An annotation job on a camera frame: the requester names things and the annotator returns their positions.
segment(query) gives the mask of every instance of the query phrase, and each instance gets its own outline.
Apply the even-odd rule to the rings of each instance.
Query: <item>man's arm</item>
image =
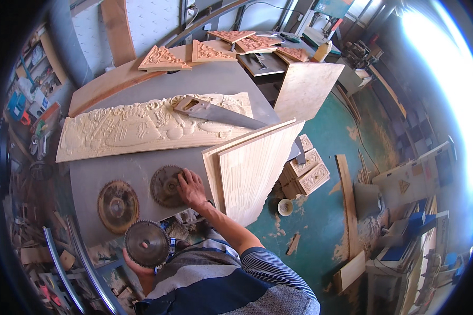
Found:
[[[207,201],[200,176],[193,171],[189,171],[187,168],[184,169],[184,175],[186,179],[184,179],[182,174],[178,175],[180,186],[177,187],[183,201],[193,210],[204,216],[239,255],[252,247],[264,248],[263,244],[254,234],[221,211],[215,209]]]

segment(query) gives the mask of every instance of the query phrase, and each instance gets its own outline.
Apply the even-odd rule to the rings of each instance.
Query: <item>wooden beam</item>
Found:
[[[101,8],[114,65],[118,67],[135,60],[137,56],[128,23],[126,1],[105,0],[101,3]]]
[[[341,192],[343,194],[343,206],[348,227],[348,258],[353,259],[362,249],[359,242],[358,218],[356,203],[352,189],[351,174],[348,172],[347,158],[345,154],[335,155],[338,173],[340,175]]]

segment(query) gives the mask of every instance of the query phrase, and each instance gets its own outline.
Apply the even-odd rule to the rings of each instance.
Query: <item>man's hand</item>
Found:
[[[184,169],[184,176],[178,174],[178,182],[180,186],[177,186],[179,195],[181,195],[182,200],[190,208],[195,209],[195,207],[201,205],[207,201],[205,196],[205,188],[203,187],[202,179],[193,171],[189,169]]]

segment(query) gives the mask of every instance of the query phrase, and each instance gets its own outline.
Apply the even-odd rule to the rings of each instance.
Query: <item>metal rail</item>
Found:
[[[98,295],[101,296],[103,303],[109,311],[112,312],[114,315],[127,315],[126,311],[123,309],[115,295],[110,290],[109,286],[102,278],[100,274],[96,272],[93,263],[89,259],[88,252],[84,247],[84,241],[82,240],[81,233],[79,231],[79,225],[77,224],[77,220],[74,216],[67,216],[69,232],[72,237],[72,242],[74,244],[74,248],[77,252],[77,255],[81,259],[82,265],[84,269],[86,269],[86,273],[90,281],[93,283]]]
[[[58,275],[61,278],[61,281],[65,285],[66,290],[69,292],[70,297],[73,299],[77,308],[81,311],[82,314],[87,314],[86,308],[82,304],[81,299],[79,299],[79,296],[77,295],[76,290],[72,286],[72,283],[66,276],[65,269],[63,269],[63,265],[59,260],[58,252],[56,251],[56,245],[54,244],[54,239],[52,238],[51,229],[44,227],[44,235],[46,237],[47,246],[49,247],[52,260],[54,261],[54,265],[56,266],[56,270],[58,271]]]

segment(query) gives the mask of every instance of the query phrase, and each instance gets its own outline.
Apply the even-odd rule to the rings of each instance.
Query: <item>table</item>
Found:
[[[209,62],[193,67],[191,71],[154,77],[106,98],[89,110],[184,94],[232,95],[239,92],[248,92],[255,119],[268,124],[280,121],[266,98],[237,62]],[[200,154],[206,148],[208,147],[140,152],[70,162],[72,194],[85,245],[92,247],[116,237],[103,226],[97,213],[98,194],[108,181],[124,180],[133,187],[140,203],[140,219],[146,220],[160,221],[187,208],[164,208],[152,199],[149,181],[154,172],[164,165],[176,164],[198,173],[207,197],[211,198]]]

